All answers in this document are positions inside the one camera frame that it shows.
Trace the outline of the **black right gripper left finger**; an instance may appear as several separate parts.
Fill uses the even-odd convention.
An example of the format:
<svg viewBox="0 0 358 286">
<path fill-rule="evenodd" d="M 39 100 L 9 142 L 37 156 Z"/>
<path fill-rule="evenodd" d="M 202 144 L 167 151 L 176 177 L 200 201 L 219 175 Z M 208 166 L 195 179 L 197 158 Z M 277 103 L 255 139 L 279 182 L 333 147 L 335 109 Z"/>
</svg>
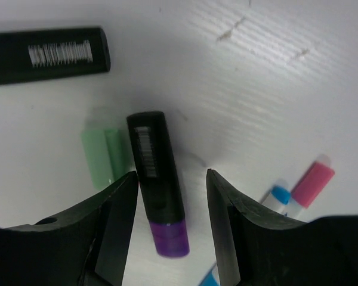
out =
<svg viewBox="0 0 358 286">
<path fill-rule="evenodd" d="M 137 197 L 129 172 L 34 225 L 0 228 L 0 285 L 121 285 Z"/>
</svg>

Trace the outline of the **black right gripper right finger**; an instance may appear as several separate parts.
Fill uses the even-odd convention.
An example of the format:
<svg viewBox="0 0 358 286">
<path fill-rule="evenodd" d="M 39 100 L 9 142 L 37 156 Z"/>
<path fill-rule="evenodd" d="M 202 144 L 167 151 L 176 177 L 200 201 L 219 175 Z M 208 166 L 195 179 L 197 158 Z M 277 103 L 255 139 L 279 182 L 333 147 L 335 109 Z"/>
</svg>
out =
<svg viewBox="0 0 358 286">
<path fill-rule="evenodd" d="M 301 222 L 213 169 L 206 190 L 221 285 L 358 285 L 358 215 Z"/>
</svg>

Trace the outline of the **purple cap black highlighter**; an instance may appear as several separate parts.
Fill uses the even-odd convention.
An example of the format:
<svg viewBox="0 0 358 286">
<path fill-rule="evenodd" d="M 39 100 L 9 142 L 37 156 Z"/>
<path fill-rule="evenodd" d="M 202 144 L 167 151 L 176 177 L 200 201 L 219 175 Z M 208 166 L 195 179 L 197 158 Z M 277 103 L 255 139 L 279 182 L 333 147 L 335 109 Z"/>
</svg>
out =
<svg viewBox="0 0 358 286">
<path fill-rule="evenodd" d="M 161 111 L 126 118 L 147 220 L 160 256 L 189 254 L 186 216 L 166 118 Z"/>
</svg>

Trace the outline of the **green cap black highlighter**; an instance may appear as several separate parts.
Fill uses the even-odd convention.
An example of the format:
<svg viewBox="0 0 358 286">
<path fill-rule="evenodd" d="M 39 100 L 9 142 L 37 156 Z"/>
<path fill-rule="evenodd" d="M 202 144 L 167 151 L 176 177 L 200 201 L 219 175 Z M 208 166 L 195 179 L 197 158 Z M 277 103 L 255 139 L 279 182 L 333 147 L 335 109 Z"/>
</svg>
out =
<svg viewBox="0 0 358 286">
<path fill-rule="evenodd" d="M 61 79 L 110 70 L 101 27 L 0 32 L 0 85 Z"/>
</svg>

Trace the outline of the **mint green eraser cap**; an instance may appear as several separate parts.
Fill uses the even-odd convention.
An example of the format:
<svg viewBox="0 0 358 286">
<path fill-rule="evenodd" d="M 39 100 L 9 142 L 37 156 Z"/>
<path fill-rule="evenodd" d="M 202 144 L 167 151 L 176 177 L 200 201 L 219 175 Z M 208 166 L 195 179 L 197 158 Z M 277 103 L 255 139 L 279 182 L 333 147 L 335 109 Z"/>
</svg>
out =
<svg viewBox="0 0 358 286">
<path fill-rule="evenodd" d="M 80 134 L 94 188 L 101 191 L 132 166 L 126 126 L 119 122 L 88 119 Z"/>
</svg>

